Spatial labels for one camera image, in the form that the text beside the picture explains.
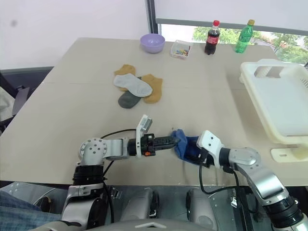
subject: bottle label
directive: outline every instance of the bottle label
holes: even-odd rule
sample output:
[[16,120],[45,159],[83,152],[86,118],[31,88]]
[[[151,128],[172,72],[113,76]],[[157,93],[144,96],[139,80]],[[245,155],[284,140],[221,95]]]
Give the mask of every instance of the bottle label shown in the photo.
[[211,43],[211,44],[217,44],[218,39],[219,39],[219,37],[207,36],[206,42]]
[[241,41],[241,42],[249,42],[250,41],[250,37],[245,37],[243,35],[240,35],[239,41]]

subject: green plastic bottle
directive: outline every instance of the green plastic bottle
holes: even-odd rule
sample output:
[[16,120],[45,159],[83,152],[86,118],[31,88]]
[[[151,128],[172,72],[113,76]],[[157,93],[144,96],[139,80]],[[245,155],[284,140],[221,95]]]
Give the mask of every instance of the green plastic bottle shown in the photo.
[[245,26],[243,30],[241,31],[239,40],[237,41],[237,44],[235,46],[236,53],[244,53],[244,51],[246,50],[248,43],[254,32],[252,29],[254,24],[255,24],[255,21],[253,19],[250,19],[247,23],[247,26]]

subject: coca-cola bottle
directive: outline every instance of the coca-cola bottle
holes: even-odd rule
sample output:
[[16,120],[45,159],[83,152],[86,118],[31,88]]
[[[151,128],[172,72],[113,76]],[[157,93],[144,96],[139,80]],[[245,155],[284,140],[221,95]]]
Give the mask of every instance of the coca-cola bottle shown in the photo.
[[219,39],[219,21],[215,20],[213,22],[213,27],[208,31],[206,45],[204,48],[204,52],[207,54],[214,54],[216,50],[216,45]]

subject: table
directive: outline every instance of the table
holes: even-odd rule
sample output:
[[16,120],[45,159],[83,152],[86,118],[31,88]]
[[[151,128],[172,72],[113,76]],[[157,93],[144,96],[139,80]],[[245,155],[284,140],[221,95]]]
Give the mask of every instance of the table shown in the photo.
[[[153,119],[150,133],[166,136],[181,128],[188,136],[203,130],[216,134],[227,147],[257,149],[263,162],[285,185],[308,185],[305,163],[276,163],[272,143],[238,81],[242,62],[276,58],[269,47],[249,46],[244,54],[219,44],[215,55],[194,44],[186,61],[169,56],[172,43],[149,54],[139,41],[80,38],[32,94],[0,137],[0,180],[71,184],[80,144],[87,138],[135,128],[143,114]],[[121,108],[123,92],[112,84],[123,64],[136,67],[136,76],[163,78],[158,103],[141,100]],[[134,137],[133,133],[120,134]],[[116,161],[107,174],[113,185],[198,185],[198,166],[178,159],[174,150],[155,157]],[[207,185],[234,185],[221,169],[203,170]]]

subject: jeans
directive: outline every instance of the jeans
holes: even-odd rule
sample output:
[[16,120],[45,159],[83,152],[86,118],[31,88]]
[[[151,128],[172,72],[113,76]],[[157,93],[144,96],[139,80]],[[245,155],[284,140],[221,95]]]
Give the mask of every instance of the jeans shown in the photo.
[[0,191],[0,230],[30,230],[60,220],[60,214],[44,213],[35,205]]

